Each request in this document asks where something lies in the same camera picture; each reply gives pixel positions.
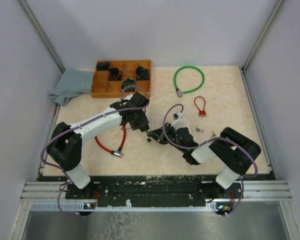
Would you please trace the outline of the orange black padlock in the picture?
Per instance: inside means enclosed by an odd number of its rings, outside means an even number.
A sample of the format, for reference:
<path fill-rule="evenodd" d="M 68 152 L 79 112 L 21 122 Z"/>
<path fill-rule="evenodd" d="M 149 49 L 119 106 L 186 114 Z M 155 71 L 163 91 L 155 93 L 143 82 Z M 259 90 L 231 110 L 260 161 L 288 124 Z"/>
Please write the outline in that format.
<path fill-rule="evenodd" d="M 141 131 L 141 132 L 147 132 L 149 129 L 150 129 L 149 125 L 146 124 L 146 125 L 143 125 L 143 126 L 140 128 L 140 131 Z"/>

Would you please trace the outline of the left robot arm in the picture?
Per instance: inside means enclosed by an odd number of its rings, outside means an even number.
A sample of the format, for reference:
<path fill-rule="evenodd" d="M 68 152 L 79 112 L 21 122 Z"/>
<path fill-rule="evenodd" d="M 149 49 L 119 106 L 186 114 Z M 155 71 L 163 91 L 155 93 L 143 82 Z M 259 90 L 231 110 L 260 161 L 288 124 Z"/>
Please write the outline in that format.
<path fill-rule="evenodd" d="M 59 123 L 44 151 L 57 163 L 76 186 L 76 192 L 87 199 L 93 195 L 91 178 L 81 165 L 82 147 L 106 130 L 129 124 L 132 130 L 146 132 L 149 120 L 145 108 L 150 100 L 136 92 L 112 103 L 103 112 L 73 124 Z"/>

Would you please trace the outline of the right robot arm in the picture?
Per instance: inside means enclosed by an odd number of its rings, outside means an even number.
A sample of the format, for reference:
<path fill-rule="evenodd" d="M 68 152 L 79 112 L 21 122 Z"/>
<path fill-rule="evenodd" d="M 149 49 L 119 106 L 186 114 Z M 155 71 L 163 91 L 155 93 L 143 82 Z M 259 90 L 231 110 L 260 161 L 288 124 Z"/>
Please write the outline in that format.
<path fill-rule="evenodd" d="M 213 158 L 221 160 L 225 168 L 213 181 L 213 192 L 219 198 L 225 198 L 231 192 L 231 185 L 246 174 L 262 151 L 256 142 L 230 127 L 224 128 L 219 136 L 212 137 L 201 146 L 195 142 L 187 127 L 176 129 L 170 123 L 148 131 L 147 136 L 150 141 L 175 147 L 192 166 Z"/>

